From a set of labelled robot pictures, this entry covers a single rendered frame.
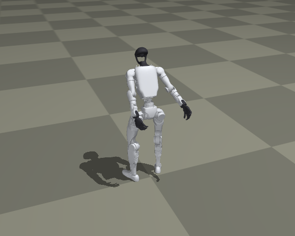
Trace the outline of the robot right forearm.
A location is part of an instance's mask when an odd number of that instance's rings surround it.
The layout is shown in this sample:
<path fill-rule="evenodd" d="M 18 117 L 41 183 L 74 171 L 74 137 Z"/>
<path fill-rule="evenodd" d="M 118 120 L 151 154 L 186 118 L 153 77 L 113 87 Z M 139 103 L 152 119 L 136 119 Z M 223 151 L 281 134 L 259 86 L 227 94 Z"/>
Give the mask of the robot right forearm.
<path fill-rule="evenodd" d="M 173 86 L 173 87 L 174 87 L 174 86 Z M 172 90 L 170 94 L 173 96 L 173 98 L 175 99 L 175 101 L 176 101 L 180 106 L 182 106 L 183 103 L 181 102 L 181 100 L 183 100 L 183 99 L 182 99 L 182 97 L 178 94 L 178 92 L 177 92 L 177 90 L 176 90 L 175 87 L 174 87 L 174 90 Z"/>

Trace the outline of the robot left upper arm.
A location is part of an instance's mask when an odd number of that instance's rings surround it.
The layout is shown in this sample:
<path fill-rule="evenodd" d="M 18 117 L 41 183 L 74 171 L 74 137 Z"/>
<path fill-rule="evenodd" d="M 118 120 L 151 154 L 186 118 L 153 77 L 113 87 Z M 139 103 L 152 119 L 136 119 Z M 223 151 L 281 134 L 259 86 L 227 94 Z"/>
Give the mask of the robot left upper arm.
<path fill-rule="evenodd" d="M 135 69 L 129 69 L 125 75 L 126 80 L 127 80 L 127 86 L 129 88 L 129 90 L 131 91 L 133 97 L 136 96 L 135 83 L 134 83 L 134 79 L 133 79 L 134 76 L 135 76 Z"/>

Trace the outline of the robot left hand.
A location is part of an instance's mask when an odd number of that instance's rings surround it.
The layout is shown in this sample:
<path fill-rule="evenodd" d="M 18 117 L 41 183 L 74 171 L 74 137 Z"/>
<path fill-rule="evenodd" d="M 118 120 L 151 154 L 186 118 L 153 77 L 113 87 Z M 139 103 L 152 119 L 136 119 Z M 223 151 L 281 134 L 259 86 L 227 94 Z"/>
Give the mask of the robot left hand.
<path fill-rule="evenodd" d="M 139 128 L 140 130 L 147 129 L 148 126 L 146 126 L 143 123 L 143 121 L 139 118 L 140 115 L 139 115 L 138 111 L 135 111 L 135 114 L 136 114 L 136 116 L 133 117 L 133 118 L 135 118 L 135 125 L 136 125 L 136 127 Z"/>

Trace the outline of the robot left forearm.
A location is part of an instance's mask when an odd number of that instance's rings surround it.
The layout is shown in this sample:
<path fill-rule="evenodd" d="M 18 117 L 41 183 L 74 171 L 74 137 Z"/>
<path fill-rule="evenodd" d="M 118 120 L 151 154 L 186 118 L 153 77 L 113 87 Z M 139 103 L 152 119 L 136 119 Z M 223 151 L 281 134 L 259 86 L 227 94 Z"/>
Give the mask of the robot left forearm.
<path fill-rule="evenodd" d="M 138 111 L 137 110 L 137 104 L 136 104 L 136 98 L 133 97 L 133 95 L 132 95 L 132 93 L 131 93 L 130 90 L 127 91 L 127 97 L 128 97 L 129 103 L 130 103 L 131 115 L 133 117 L 135 117 L 136 116 L 135 111 Z"/>

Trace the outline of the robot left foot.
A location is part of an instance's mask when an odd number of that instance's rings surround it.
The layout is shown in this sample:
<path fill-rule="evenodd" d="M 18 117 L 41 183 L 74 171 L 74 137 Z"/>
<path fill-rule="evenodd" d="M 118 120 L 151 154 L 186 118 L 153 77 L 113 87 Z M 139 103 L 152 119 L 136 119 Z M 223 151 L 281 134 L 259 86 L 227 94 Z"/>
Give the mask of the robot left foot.
<path fill-rule="evenodd" d="M 122 173 L 123 173 L 126 177 L 131 178 L 132 180 L 134 180 L 134 181 L 136 181 L 136 182 L 139 181 L 139 176 L 138 176 L 137 174 L 135 174 L 134 176 L 131 175 L 131 171 L 129 171 L 129 170 L 124 169 L 124 170 L 122 170 Z"/>

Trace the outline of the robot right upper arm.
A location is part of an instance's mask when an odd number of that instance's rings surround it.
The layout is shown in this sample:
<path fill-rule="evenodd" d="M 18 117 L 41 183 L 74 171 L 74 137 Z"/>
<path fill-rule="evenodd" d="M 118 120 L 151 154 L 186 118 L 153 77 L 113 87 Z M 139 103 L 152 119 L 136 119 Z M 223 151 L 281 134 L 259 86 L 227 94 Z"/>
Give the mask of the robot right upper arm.
<path fill-rule="evenodd" d="M 171 92 L 172 90 L 174 90 L 174 87 L 170 83 L 169 78 L 165 74 L 164 69 L 162 67 L 155 67 L 155 68 L 157 70 L 157 76 L 159 76 L 161 81 L 165 84 L 166 92 Z"/>

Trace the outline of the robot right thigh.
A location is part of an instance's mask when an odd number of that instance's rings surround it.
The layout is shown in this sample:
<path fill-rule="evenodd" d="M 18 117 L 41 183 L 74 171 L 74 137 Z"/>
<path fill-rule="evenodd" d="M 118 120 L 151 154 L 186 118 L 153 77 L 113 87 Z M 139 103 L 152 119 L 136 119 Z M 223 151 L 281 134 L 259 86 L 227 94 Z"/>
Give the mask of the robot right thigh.
<path fill-rule="evenodd" d="M 154 144 L 160 144 L 160 136 L 162 136 L 162 125 L 164 124 L 165 114 L 162 109 L 157 108 L 157 117 L 153 118 L 154 128 L 155 128 L 155 136 L 154 136 Z"/>

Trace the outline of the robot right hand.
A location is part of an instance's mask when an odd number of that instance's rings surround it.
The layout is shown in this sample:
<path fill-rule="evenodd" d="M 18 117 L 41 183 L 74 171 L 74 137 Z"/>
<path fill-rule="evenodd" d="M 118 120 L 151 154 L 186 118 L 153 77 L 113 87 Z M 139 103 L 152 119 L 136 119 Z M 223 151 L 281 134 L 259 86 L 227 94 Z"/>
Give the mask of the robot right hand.
<path fill-rule="evenodd" d="M 181 100 L 181 102 L 183 103 L 182 106 L 180 106 L 181 108 L 183 108 L 183 111 L 184 111 L 184 118 L 185 116 L 187 115 L 187 119 L 188 120 L 192 114 L 190 108 L 187 106 L 187 104 L 185 103 L 184 100 Z"/>

